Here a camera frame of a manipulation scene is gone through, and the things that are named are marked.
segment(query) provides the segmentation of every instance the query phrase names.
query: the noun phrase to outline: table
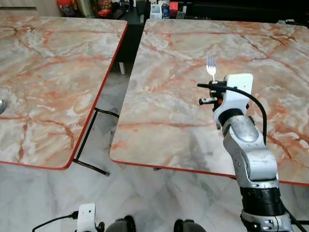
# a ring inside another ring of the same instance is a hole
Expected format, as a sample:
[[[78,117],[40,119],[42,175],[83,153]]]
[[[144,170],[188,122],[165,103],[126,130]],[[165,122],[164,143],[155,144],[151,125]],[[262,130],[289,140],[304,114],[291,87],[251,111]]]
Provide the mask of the table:
[[[309,30],[254,22],[147,20],[113,138],[119,163],[234,176],[211,105],[206,54],[217,79],[252,73],[268,116],[267,147],[284,183],[309,184]],[[262,130],[259,109],[248,115]]]
[[[0,162],[70,166],[125,30],[120,20],[0,17]]]

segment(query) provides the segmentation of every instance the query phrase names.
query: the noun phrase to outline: marble tabletop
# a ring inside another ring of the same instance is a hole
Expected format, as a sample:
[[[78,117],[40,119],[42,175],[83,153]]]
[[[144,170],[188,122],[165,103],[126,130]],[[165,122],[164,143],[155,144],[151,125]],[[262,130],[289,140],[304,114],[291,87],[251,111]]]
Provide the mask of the marble tabletop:
[[[216,77],[252,73],[266,109],[267,147],[282,182],[309,184],[309,30],[254,22],[148,20],[141,38],[110,158],[119,163],[234,175],[212,117],[205,59]],[[259,109],[248,115],[262,130]]]
[[[0,162],[65,169],[126,22],[0,16]]]

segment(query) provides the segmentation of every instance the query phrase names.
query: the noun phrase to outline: robotic arm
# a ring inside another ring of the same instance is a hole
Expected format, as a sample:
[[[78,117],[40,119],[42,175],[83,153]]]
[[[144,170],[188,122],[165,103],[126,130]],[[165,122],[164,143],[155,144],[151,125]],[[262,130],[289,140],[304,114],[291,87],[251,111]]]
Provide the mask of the robotic arm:
[[[212,85],[236,88],[251,94],[253,76],[232,74]],[[210,98],[199,104],[214,104],[217,128],[222,127],[223,144],[230,154],[242,195],[240,218],[250,232],[292,232],[289,214],[280,200],[277,162],[265,146],[263,135],[246,116],[249,99],[240,93],[210,88]]]

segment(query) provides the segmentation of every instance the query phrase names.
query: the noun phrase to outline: spoon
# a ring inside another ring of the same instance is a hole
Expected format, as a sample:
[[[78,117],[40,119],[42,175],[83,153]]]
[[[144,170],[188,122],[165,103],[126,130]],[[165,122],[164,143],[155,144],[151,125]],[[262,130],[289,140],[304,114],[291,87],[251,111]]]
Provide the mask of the spoon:
[[[0,114],[3,113],[3,111],[5,110],[6,108],[6,103],[3,99],[0,99]]]

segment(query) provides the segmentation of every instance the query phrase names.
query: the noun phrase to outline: metal table leg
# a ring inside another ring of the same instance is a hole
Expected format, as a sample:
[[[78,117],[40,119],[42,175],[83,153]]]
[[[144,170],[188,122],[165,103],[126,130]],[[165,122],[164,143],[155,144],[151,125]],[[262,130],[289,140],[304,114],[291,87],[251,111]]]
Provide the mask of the metal table leg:
[[[88,163],[85,163],[85,162],[82,162],[82,161],[79,160],[79,158],[80,158],[80,156],[81,156],[81,154],[82,154],[82,151],[83,151],[83,149],[84,149],[84,146],[85,146],[85,144],[86,144],[86,142],[87,142],[88,136],[89,136],[90,131],[91,131],[91,128],[92,128],[92,126],[93,126],[93,123],[95,122],[96,117],[97,117],[97,115],[98,115],[98,112],[103,113],[103,114],[112,115],[112,116],[114,116],[114,117],[116,117],[116,118],[119,118],[119,115],[116,114],[116,113],[114,113],[114,112],[106,111],[106,110],[101,110],[101,109],[98,109],[98,108],[95,107],[95,114],[94,114],[93,117],[92,117],[92,120],[91,120],[91,122],[90,122],[90,125],[89,125],[89,127],[88,127],[88,130],[87,130],[87,132],[86,132],[86,135],[85,135],[85,137],[84,137],[84,139],[83,139],[83,142],[82,142],[82,144],[81,144],[81,147],[79,148],[79,151],[78,151],[78,153],[77,153],[76,158],[73,159],[73,162],[74,162],[74,163],[77,163],[77,164],[79,164],[79,165],[82,165],[82,166],[84,166],[84,167],[90,168],[90,169],[92,169],[92,170],[95,170],[95,171],[97,171],[97,172],[99,172],[99,173],[101,173],[101,174],[103,174],[103,175],[105,175],[105,176],[109,176],[110,173],[108,173],[108,172],[106,172],[106,171],[104,171],[104,170],[102,170],[102,169],[100,169],[100,168],[97,168],[97,167],[95,167],[95,166],[93,166],[93,165],[90,165],[90,164],[88,164]]]

